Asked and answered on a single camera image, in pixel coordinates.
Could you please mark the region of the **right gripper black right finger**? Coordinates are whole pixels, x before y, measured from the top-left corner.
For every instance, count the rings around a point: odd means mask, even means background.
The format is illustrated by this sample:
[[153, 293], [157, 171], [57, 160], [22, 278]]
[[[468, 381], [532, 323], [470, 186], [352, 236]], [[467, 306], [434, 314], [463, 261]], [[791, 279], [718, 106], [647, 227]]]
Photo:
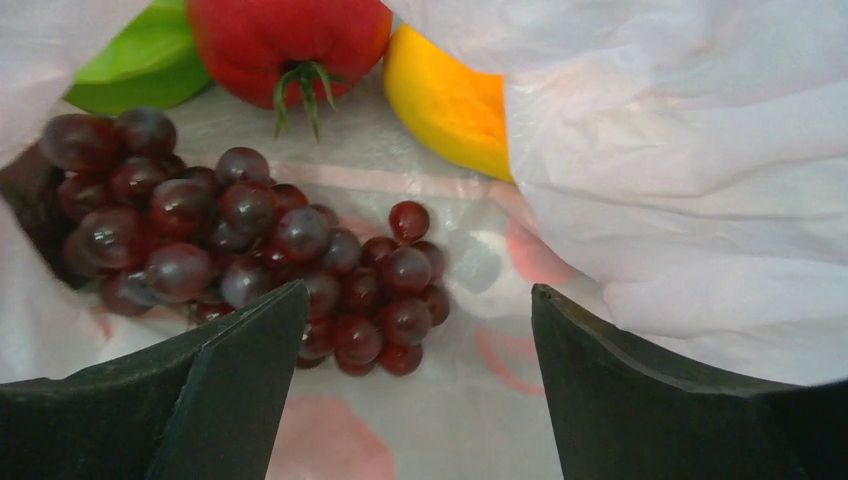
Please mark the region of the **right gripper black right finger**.
[[847, 384], [718, 369], [532, 289], [532, 330], [567, 479], [843, 479]]

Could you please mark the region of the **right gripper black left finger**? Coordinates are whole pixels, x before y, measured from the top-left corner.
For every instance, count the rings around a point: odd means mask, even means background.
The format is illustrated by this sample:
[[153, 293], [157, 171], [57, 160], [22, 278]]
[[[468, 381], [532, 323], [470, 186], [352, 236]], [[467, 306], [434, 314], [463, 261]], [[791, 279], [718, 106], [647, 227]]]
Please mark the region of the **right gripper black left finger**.
[[262, 479], [310, 306], [292, 282], [60, 380], [1, 388], [5, 479]]

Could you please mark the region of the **pink plastic bag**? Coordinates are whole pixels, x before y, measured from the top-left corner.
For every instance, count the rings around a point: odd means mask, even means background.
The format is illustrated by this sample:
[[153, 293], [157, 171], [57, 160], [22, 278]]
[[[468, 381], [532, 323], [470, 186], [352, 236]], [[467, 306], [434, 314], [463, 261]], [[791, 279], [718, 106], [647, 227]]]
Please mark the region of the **pink plastic bag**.
[[[60, 380], [190, 330], [97, 313], [19, 222], [24, 151], [74, 73], [140, 1], [1, 5], [1, 388]], [[434, 202], [455, 317], [419, 372], [293, 374], [262, 479], [567, 479], [532, 330], [550, 286], [700, 363], [802, 387], [847, 384], [847, 5], [843, 1], [396, 1], [399, 17], [506, 77], [515, 185], [452, 169], [374, 83], [314, 153], [219, 90], [180, 106], [188, 156], [257, 141], [374, 216]]]

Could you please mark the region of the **dark red fake grapes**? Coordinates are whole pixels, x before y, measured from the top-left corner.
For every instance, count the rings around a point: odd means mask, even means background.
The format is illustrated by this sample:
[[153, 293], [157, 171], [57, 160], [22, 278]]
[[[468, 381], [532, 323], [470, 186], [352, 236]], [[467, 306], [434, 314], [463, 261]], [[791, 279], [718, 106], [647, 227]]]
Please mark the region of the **dark red fake grapes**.
[[213, 167], [189, 167], [176, 141], [152, 108], [62, 114], [42, 130], [37, 146], [63, 175], [55, 196], [71, 227], [62, 264], [108, 311], [179, 307], [204, 324], [300, 281], [299, 368], [333, 360], [351, 376], [405, 376], [420, 366], [424, 338], [450, 314], [446, 257], [427, 238], [424, 205], [393, 205], [390, 234], [361, 240], [334, 210], [275, 182], [258, 151], [234, 147]]

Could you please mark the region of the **orange yellow fake mango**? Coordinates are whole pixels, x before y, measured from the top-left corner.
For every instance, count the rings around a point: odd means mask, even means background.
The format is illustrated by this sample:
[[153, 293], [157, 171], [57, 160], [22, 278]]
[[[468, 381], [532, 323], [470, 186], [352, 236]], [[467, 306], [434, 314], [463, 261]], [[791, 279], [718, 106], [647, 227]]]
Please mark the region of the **orange yellow fake mango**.
[[504, 80], [462, 64], [407, 24], [391, 36], [383, 88], [397, 118], [444, 160], [506, 182]]

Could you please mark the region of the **green fake pepper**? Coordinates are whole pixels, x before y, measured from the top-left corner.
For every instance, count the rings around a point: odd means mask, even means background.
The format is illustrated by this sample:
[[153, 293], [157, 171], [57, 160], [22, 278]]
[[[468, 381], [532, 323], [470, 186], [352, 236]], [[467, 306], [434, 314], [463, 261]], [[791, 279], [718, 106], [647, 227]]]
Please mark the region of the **green fake pepper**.
[[78, 71], [64, 100], [87, 112], [169, 109], [211, 83], [183, 1], [153, 1]]

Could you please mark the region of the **red fake tomato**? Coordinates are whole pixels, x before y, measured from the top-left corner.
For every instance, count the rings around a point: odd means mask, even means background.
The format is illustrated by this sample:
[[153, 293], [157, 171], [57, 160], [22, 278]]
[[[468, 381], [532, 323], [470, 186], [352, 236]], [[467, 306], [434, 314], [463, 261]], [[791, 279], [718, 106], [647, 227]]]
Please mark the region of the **red fake tomato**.
[[382, 59], [394, 15], [368, 0], [194, 0], [185, 4], [199, 58], [224, 90], [275, 113], [275, 130], [301, 105], [313, 134]]

